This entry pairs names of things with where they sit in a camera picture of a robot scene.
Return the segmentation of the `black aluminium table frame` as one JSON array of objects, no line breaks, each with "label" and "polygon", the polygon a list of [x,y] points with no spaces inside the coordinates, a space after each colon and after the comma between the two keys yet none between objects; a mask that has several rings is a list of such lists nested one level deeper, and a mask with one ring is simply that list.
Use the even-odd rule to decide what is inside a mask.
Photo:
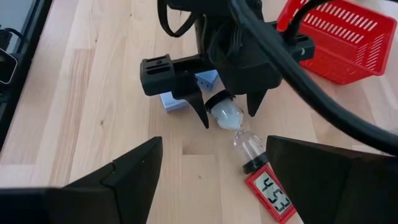
[{"label": "black aluminium table frame", "polygon": [[0,0],[0,48],[18,61],[12,82],[0,84],[0,151],[52,3],[53,0]]}]

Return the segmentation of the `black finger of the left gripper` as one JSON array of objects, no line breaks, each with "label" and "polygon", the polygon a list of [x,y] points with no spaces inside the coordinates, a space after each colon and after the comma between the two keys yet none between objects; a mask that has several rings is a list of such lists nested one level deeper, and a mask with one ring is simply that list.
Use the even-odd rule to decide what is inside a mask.
[{"label": "black finger of the left gripper", "polygon": [[173,91],[173,97],[176,100],[185,100],[190,106],[195,110],[198,117],[202,121],[206,129],[209,128],[209,120],[205,109],[205,104],[203,101],[202,93],[198,91]]},{"label": "black finger of the left gripper", "polygon": [[256,115],[266,93],[267,90],[262,90],[246,94],[246,103],[249,116],[254,117]]}]

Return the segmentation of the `light blue USB charger block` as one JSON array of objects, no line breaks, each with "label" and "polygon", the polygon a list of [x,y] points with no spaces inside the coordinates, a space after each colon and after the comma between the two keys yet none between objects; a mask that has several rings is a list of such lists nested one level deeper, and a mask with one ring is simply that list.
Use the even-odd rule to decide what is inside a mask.
[{"label": "light blue USB charger block", "polygon": [[[218,72],[216,70],[196,73],[195,77],[197,79],[198,86],[207,92],[212,92],[214,87],[217,86],[217,82],[219,80]],[[176,100],[172,96],[171,92],[160,94],[160,99],[167,113],[189,106],[189,103],[185,100]]]}]

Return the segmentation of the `red digital timer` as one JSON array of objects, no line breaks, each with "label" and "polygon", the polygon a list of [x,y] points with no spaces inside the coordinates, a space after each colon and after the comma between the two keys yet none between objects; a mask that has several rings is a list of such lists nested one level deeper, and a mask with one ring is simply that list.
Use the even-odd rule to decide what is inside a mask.
[{"label": "red digital timer", "polygon": [[270,163],[255,171],[244,182],[278,224],[285,224],[296,214]]}]

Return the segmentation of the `black device with white outline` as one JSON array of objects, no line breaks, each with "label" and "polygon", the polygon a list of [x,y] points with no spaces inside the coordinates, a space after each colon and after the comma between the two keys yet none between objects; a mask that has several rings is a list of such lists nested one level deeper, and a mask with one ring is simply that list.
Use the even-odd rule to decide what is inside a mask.
[{"label": "black device with white outline", "polygon": [[9,85],[18,66],[17,59],[0,48],[0,84]]}]

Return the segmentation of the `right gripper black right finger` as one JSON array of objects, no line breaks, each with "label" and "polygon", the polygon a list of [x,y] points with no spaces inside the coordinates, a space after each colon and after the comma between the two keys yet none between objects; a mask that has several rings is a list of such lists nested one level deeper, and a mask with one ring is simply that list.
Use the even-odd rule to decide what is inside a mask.
[{"label": "right gripper black right finger", "polygon": [[398,158],[280,136],[266,154],[304,224],[398,224]]}]

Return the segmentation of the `red slotted plastic basket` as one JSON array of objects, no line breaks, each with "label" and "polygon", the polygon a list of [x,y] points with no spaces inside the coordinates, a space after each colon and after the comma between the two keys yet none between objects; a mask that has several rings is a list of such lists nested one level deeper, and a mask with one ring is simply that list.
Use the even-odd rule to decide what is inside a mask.
[{"label": "red slotted plastic basket", "polygon": [[300,23],[300,33],[315,43],[313,58],[300,64],[339,85],[381,76],[396,28],[393,17],[359,4],[326,2],[306,13]]}]

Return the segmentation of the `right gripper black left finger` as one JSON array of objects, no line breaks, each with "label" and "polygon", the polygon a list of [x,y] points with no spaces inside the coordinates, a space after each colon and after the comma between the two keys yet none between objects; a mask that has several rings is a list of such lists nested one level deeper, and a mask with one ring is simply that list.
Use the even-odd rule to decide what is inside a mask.
[{"label": "right gripper black left finger", "polygon": [[0,188],[0,224],[146,224],[162,156],[156,136],[64,187]]}]

